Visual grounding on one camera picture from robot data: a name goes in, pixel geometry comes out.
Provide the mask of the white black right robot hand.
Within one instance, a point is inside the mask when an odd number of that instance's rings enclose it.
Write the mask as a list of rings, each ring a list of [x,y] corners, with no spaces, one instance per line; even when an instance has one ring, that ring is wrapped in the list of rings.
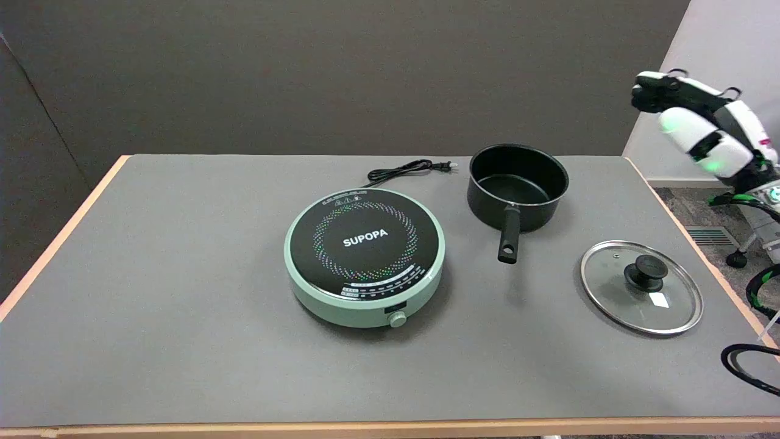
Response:
[[[778,179],[778,153],[741,94],[738,87],[719,91],[683,69],[643,71],[636,75],[631,103],[656,114],[661,132],[701,170],[747,191]]]

